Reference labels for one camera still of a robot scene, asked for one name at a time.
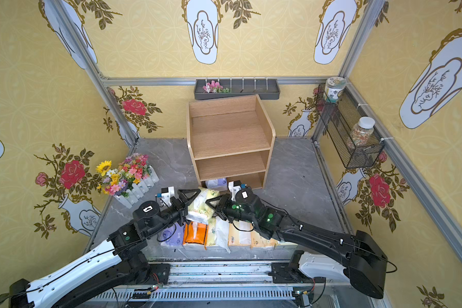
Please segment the green white tissue pack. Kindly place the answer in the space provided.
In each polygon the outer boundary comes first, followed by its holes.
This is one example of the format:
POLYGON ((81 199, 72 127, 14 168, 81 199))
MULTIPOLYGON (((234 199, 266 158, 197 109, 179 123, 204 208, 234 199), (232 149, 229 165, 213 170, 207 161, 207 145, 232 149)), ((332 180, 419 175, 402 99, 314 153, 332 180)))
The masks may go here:
POLYGON ((287 241, 277 241, 275 244, 275 249, 279 250, 294 250, 298 245, 296 243, 291 243, 287 241))

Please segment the pale yellow tissue pack bottom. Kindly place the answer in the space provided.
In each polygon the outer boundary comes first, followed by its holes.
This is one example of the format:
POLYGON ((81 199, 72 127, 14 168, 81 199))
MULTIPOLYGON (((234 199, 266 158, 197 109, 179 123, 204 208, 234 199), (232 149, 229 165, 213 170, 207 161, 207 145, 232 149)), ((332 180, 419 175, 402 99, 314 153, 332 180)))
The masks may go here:
POLYGON ((188 211, 195 211, 198 213, 198 222, 208 225, 208 221, 213 217, 213 209, 205 204, 207 199, 215 198, 219 196, 219 191, 200 187, 201 193, 193 201, 193 203, 188 206, 188 211))

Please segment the cream tissue pack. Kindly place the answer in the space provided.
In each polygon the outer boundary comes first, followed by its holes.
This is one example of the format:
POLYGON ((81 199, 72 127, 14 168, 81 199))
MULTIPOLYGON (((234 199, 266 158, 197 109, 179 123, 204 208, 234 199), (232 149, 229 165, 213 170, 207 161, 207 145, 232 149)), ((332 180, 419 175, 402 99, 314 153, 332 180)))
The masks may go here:
POLYGON ((256 231, 253 231, 250 237, 252 250, 273 250, 277 244, 275 239, 266 239, 256 231))

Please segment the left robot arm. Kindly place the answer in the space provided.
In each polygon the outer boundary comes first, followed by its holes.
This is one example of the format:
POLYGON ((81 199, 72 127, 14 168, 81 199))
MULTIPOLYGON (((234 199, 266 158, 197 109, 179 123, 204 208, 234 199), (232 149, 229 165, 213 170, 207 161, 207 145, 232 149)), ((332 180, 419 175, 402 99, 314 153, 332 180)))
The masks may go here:
POLYGON ((131 221, 77 260, 35 281, 13 283, 9 307, 77 307, 116 286, 152 278, 142 249, 164 229, 183 225, 200 192, 181 189, 165 209, 154 200, 145 201, 134 210, 131 221))

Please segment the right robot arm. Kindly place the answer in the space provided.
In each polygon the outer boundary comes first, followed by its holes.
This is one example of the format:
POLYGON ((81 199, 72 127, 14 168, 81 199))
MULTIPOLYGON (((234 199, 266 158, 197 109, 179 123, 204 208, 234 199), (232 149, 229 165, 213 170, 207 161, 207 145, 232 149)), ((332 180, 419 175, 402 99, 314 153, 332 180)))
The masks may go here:
POLYGON ((225 194, 205 203, 222 220, 251 223, 263 238, 295 243, 333 259, 344 267, 344 276, 356 290, 374 299, 384 297, 389 260, 366 232, 351 235, 302 222, 247 189, 234 200, 225 194))

